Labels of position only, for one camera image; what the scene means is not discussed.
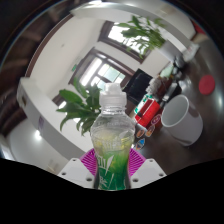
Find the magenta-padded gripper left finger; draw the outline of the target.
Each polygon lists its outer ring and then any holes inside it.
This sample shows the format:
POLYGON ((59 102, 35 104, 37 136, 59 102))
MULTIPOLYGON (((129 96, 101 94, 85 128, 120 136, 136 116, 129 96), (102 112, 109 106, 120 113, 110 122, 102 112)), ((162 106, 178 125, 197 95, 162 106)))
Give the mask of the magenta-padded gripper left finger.
POLYGON ((89 150, 80 158, 72 158, 58 176, 78 186, 94 189, 97 177, 97 160, 94 150, 89 150))

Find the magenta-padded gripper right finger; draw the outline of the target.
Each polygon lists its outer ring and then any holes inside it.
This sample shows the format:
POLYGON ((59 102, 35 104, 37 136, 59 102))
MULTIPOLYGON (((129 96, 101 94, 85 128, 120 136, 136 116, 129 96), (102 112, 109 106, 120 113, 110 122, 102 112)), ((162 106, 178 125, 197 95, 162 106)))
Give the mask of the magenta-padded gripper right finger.
POLYGON ((130 150, 128 177, 131 188, 140 188, 166 176, 154 159, 146 159, 135 149, 130 150))

